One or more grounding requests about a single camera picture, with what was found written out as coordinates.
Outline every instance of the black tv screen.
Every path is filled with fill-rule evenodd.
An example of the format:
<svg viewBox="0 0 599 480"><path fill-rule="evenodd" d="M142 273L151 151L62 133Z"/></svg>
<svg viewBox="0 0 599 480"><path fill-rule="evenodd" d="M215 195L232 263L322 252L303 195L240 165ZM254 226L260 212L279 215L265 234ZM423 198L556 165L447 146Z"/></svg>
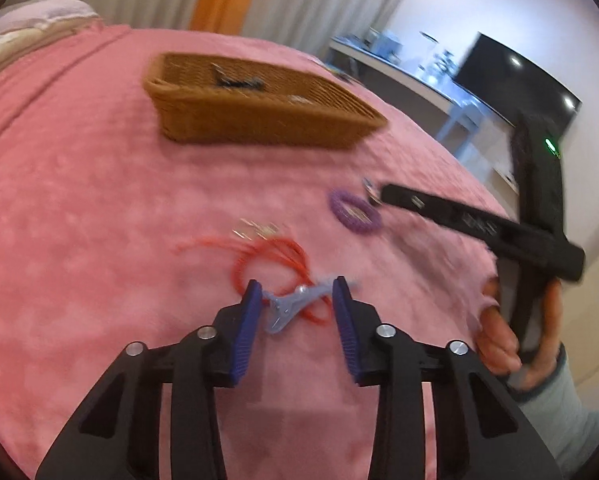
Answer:
<svg viewBox="0 0 599 480"><path fill-rule="evenodd" d="M454 80L510 124L516 124L520 113L544 117L556 140L564 135L581 105L553 76L484 34Z"/></svg>

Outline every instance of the light blue hair clip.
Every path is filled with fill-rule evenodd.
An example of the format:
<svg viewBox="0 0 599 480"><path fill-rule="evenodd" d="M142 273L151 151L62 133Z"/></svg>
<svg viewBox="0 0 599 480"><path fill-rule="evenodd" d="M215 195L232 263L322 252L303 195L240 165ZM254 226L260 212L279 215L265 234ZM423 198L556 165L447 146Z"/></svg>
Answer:
<svg viewBox="0 0 599 480"><path fill-rule="evenodd" d="M319 298L332 295L333 281L334 279L324 280L313 286L299 285L295 292L281 298L265 291L263 297L270 301L266 332L269 334L281 332L305 307Z"/></svg>

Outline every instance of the bed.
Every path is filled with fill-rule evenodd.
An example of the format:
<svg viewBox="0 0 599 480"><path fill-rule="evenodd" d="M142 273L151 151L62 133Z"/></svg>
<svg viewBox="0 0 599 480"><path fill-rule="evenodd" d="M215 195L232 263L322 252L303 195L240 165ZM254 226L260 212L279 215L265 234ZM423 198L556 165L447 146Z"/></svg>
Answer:
<svg viewBox="0 0 599 480"><path fill-rule="evenodd" d="M417 340L470 342L484 306L494 265L483 244L387 208L383 231L362 237L329 211L331 189L361 194L368 177L503 213L408 117L353 84L390 124L351 152L176 144L141 85L168 50L333 77L261 40L100 22L0 69L0 441L30 478L127 343L177 342L238 300L234 254L174 248L229 236L241 218L281 226L314 276L355 280L356 298ZM249 272L266 288L288 280L274 267ZM244 381L217 393L228 476L364 479L376 406L377 391L349 377L333 323L260 331ZM428 416L429 479L434 442Z"/></svg>

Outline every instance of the human hand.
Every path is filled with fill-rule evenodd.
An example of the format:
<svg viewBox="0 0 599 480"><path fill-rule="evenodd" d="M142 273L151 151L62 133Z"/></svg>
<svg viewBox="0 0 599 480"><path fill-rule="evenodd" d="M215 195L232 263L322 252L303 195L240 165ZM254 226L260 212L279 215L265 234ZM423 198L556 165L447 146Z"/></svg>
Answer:
<svg viewBox="0 0 599 480"><path fill-rule="evenodd" d="M486 282L483 294L499 303L499 280L492 278ZM553 280L548 284L542 308L544 326L539 350L519 387L521 390L531 390L538 386L557 367L563 317L562 285L559 280ZM499 307L493 305L486 308L479 320L482 328L475 337L475 343L482 362L495 375L503 376L517 372L521 368L518 356L519 341L500 314Z"/></svg>

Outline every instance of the red cable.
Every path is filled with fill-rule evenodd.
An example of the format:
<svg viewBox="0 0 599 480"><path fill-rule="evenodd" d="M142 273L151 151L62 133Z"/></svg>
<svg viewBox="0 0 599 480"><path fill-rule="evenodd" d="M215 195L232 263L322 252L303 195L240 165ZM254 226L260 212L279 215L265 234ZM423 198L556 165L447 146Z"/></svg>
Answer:
<svg viewBox="0 0 599 480"><path fill-rule="evenodd" d="M277 262L289 269L292 269L297 274L297 279L293 285L289 285L280 291L275 292L275 296L286 296L295 291L299 285L313 286L315 282L310 278L310 271L308 269L308 257L301 246L291 238L268 238L262 240L256 240L253 242L231 240L229 238L197 238L190 242L184 242L178 244L176 250L178 252L184 251L189 248L202 246L202 247L217 247L221 249L228 249L237 251L239 256L233 265L231 271L231 281L233 283L234 290L243 296L246 292L246 282L244 280L244 273L246 267L255 258L264 258L266 260ZM332 307L333 302L330 298L322 298L327 306ZM309 307L304 308L299 315L310 322L317 325L326 325L330 318L333 316L332 308L329 308L329 317L327 319L321 318L313 314L309 310Z"/></svg>

